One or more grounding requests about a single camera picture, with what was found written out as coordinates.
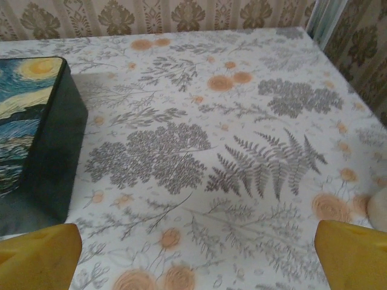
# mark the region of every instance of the leaf print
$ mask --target leaf print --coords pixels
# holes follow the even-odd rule
[[[110,126],[125,125],[126,128],[137,129],[138,127],[148,127],[154,121],[159,123],[166,123],[173,118],[180,118],[186,116],[186,111],[181,111],[176,108],[166,109],[163,113],[158,114],[158,110],[153,108],[145,108],[138,113],[127,112],[115,116],[110,120]]]
[[[171,13],[171,19],[178,22],[177,31],[198,31],[199,21],[205,17],[206,12],[194,0],[184,0]]]
[[[277,28],[276,34],[285,36],[287,39],[303,39],[304,33],[296,27]]]
[[[183,203],[185,203],[191,195],[192,192],[179,204],[171,204],[169,208],[163,209],[161,212],[158,211],[152,214],[134,213],[131,207],[127,207],[123,211],[123,213],[119,213],[118,216],[115,216],[112,213],[101,214],[100,217],[102,219],[102,222],[96,221],[95,219],[86,220],[80,217],[76,220],[76,224],[79,227],[80,231],[82,231],[83,233],[85,233],[86,231],[90,231],[88,233],[89,238],[96,235],[102,235],[106,233],[109,229],[122,228],[123,233],[121,236],[121,240],[125,240],[126,238],[131,236],[131,234],[137,227],[140,226],[146,227],[146,233],[151,234],[159,227],[160,223],[166,219],[167,215],[172,210],[178,208]],[[132,255],[132,250],[130,248],[127,248],[126,251],[128,257],[130,258]]]
[[[276,195],[276,198],[279,200],[281,188],[288,175],[289,169],[286,163],[282,163],[279,160],[273,160],[273,162],[269,163],[268,167],[271,170],[273,177],[274,193]]]
[[[190,227],[191,230],[188,235],[192,235],[192,241],[201,247],[201,254],[205,252],[206,259],[214,259],[218,256],[218,253],[222,253],[224,245],[220,242],[220,237],[211,236],[208,228],[200,224],[195,216],[192,216],[191,222],[186,224],[185,227]]]
[[[252,41],[248,42],[247,40],[242,41],[236,48],[234,48],[232,51],[229,52],[229,54],[234,53],[235,51],[253,51],[254,47],[261,47],[261,42],[258,41],[258,38],[253,39]]]
[[[74,290],[85,290],[87,286],[92,284],[96,289],[100,289],[109,280],[107,277],[102,278],[109,271],[110,267],[102,268],[101,263],[95,263],[90,273],[88,273],[88,270],[82,269],[78,274],[74,275],[71,288]]]
[[[179,92],[187,91],[194,77],[198,76],[197,65],[187,59],[175,59],[171,56],[157,57],[153,61],[153,67],[149,67],[143,74],[147,74],[138,80],[147,85],[157,85],[161,78],[165,77],[179,88]]]
[[[387,134],[383,130],[374,128],[356,129],[356,134],[360,142],[368,146],[383,147],[387,141]]]
[[[148,91],[138,83],[109,87],[100,82],[84,82],[80,84],[79,91],[88,109],[126,105],[138,111],[149,107],[157,98],[157,91]]]
[[[274,56],[260,58],[270,71],[286,70],[296,71],[304,65],[313,66],[320,60],[319,51],[316,49],[291,49],[289,47],[272,47]]]
[[[327,114],[331,108],[342,109],[343,99],[328,89],[315,89],[307,83],[292,83],[277,80],[262,80],[258,85],[261,95],[273,94],[268,106],[275,114],[297,118],[303,110]]]
[[[225,145],[235,162],[225,159],[218,153],[218,161],[223,170],[217,167],[212,168],[214,174],[209,175],[206,191],[221,189],[226,193],[232,191],[237,196],[241,196],[239,183],[241,181],[247,194],[252,197],[252,181],[254,180],[255,190],[263,198],[265,186],[271,176],[278,200],[280,200],[281,189],[286,179],[288,179],[291,192],[298,195],[299,183],[309,169],[319,173],[316,161],[323,164],[327,162],[322,154],[312,148],[306,136],[304,136],[305,144],[302,147],[288,130],[285,129],[285,131],[289,138],[289,145],[280,143],[279,138],[275,139],[257,132],[269,143],[269,148],[234,136],[234,140],[245,153]]]
[[[172,195],[201,184],[206,166],[194,158],[196,151],[210,149],[207,134],[198,125],[168,123],[155,131],[136,131],[128,143],[105,142],[89,154],[85,171],[93,182],[110,176],[111,184],[123,189],[138,180],[158,180]]]
[[[255,286],[255,289],[258,289],[258,290],[296,290],[296,288],[288,286],[288,285],[281,283],[281,282],[276,282],[275,286],[258,284]]]
[[[217,43],[171,45],[169,48],[179,53],[190,51],[196,55],[201,55],[204,53],[216,54],[227,51],[227,47],[220,47],[217,45]]]
[[[97,244],[97,242],[94,242],[88,246],[85,246],[82,243],[83,249],[82,249],[82,253],[81,253],[79,260],[78,260],[78,266],[80,264],[83,264],[83,263],[91,260],[95,256],[104,255],[105,253],[103,252],[103,250],[105,249],[105,247],[106,247],[106,243],[98,243]]]
[[[266,110],[263,110],[260,106],[256,104],[252,104],[249,108],[247,108],[242,103],[235,101],[234,106],[226,106],[221,103],[212,103],[212,105],[201,105],[198,109],[202,113],[215,111],[219,111],[223,115],[230,115],[231,113],[234,113],[235,117],[238,119],[242,118],[245,115],[257,115],[258,117],[254,119],[254,123],[264,120],[279,120],[283,123],[286,123],[278,117],[270,115]]]
[[[132,248],[117,249],[108,252],[109,259],[121,268],[147,269],[149,258],[145,253],[136,252]]]
[[[255,211],[253,207],[242,204],[231,205],[230,203],[231,201],[228,199],[214,199],[210,203],[211,210],[209,213],[224,213],[226,218],[232,222],[245,222],[253,216]]]

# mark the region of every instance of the black box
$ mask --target black box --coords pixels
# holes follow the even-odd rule
[[[0,236],[65,222],[87,116],[65,59],[0,59]]]

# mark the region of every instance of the damask wallpaper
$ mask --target damask wallpaper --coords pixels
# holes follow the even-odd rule
[[[305,27],[315,0],[1,0],[0,40]]]
[[[387,0],[349,0],[325,54],[387,124]]]

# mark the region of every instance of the table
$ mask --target table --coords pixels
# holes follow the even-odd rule
[[[387,133],[301,28],[0,42],[89,109],[71,289],[329,289],[320,219],[368,227]]]

